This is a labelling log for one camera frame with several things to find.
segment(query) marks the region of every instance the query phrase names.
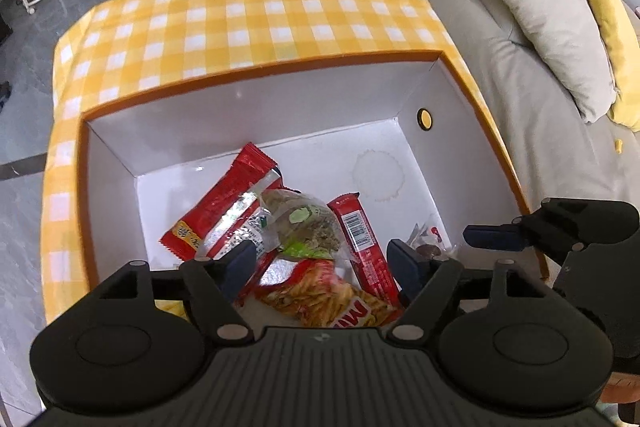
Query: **red candy bar wrapper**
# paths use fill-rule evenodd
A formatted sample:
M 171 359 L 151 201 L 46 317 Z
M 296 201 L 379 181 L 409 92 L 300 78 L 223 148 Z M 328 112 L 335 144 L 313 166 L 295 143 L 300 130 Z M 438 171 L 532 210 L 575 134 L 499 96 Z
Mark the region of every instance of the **red candy bar wrapper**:
M 351 261 L 364 291 L 399 307 L 398 286 L 391 276 L 380 245 L 371 230 L 358 193 L 343 194 L 327 206 L 334 211 L 357 261 Z
M 207 194 L 160 239 L 183 261 L 221 257 L 243 239 L 256 244 L 258 256 L 271 250 L 262 237 L 262 191 L 282 188 L 276 162 L 254 144 L 245 145 L 229 170 Z

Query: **snack bag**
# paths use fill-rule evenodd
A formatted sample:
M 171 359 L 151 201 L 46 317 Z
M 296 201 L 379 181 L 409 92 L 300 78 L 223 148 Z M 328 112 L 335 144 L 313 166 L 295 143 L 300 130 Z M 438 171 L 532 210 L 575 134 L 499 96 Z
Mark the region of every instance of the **snack bag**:
M 353 259 L 340 223 L 322 201 L 293 190 L 265 190 L 262 206 L 271 214 L 268 229 L 277 234 L 281 254 L 297 259 Z
M 267 188 L 282 187 L 276 162 L 254 144 L 245 145 L 229 170 L 160 239 L 183 261 L 222 257 L 243 239 L 253 241 L 258 258 L 276 246 L 265 230 L 266 213 L 258 198 Z
M 362 209 L 358 193 L 343 194 L 328 206 L 340 220 L 355 262 L 351 262 L 361 288 L 398 307 L 398 286 Z
M 428 223 L 424 223 L 421 227 L 416 223 L 406 243 L 414 250 L 421 245 L 432 245 L 440 251 L 444 250 L 442 236 L 440 235 L 438 227 L 433 227 Z
M 255 297 L 309 328 L 381 326 L 400 311 L 340 279 L 334 263 L 276 259 L 254 290 Z

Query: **beige sofa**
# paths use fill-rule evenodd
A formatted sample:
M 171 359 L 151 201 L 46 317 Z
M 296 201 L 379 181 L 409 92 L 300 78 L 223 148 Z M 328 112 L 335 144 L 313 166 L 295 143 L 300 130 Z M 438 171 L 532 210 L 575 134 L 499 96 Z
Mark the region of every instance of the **beige sofa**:
M 606 116 L 583 123 L 501 0 L 429 1 L 481 89 L 532 208 L 547 196 L 640 208 L 640 136 Z M 640 34 L 640 20 L 630 18 Z

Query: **clear plastic bag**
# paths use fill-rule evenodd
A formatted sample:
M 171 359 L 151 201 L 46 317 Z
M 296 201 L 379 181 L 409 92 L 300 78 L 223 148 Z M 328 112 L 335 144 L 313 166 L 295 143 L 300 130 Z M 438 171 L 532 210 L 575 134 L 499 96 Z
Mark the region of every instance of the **clear plastic bag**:
M 458 250 L 457 245 L 447 248 L 440 235 L 440 230 L 433 222 L 424 223 L 422 226 L 416 224 L 406 243 L 409 247 L 417 251 L 417 253 L 428 259 L 443 255 L 454 257 Z
M 265 190 L 261 206 L 267 229 L 278 236 L 281 254 L 296 259 L 354 260 L 340 223 L 322 201 L 293 190 Z
M 276 162 L 248 143 L 213 188 L 171 229 L 160 243 L 183 261 L 219 259 L 245 239 L 258 258 L 277 247 L 266 231 L 268 213 L 259 204 L 267 188 L 282 187 Z

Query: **snack package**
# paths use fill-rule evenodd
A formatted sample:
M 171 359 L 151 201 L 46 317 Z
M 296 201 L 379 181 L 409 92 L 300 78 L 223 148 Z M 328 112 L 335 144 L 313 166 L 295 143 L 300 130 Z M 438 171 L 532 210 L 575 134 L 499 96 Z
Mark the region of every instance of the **snack package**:
M 281 188 L 276 162 L 254 144 L 245 145 L 220 181 L 160 239 L 183 261 L 220 258 L 242 240 L 253 241 L 260 258 L 276 238 L 265 229 L 267 215 L 258 198 Z
M 189 317 L 187 316 L 187 311 L 184 309 L 184 303 L 182 301 L 163 301 L 161 299 L 156 299 L 156 308 L 162 310 L 163 312 L 171 313 L 176 317 L 180 317 L 186 321 L 189 321 Z
M 255 297 L 309 328 L 374 327 L 401 312 L 340 279 L 334 263 L 276 259 L 254 290 Z
M 297 259 L 353 259 L 340 223 L 331 210 L 293 190 L 265 190 L 268 230 L 277 234 L 280 253 Z
M 422 226 L 416 224 L 409 239 L 406 240 L 407 245 L 427 259 L 455 256 L 458 247 L 456 245 L 453 245 L 452 248 L 446 247 L 440 230 L 435 226 L 436 222 L 434 216 L 430 216 L 430 219 Z
M 440 251 L 444 250 L 438 227 L 432 227 L 428 223 L 424 223 L 421 227 L 416 224 L 406 243 L 414 250 L 421 245 L 433 245 Z
M 362 209 L 358 193 L 343 194 L 328 203 L 328 207 L 340 220 L 351 252 L 356 257 L 351 262 L 361 288 L 376 297 L 398 307 L 398 286 L 394 281 L 369 219 Z

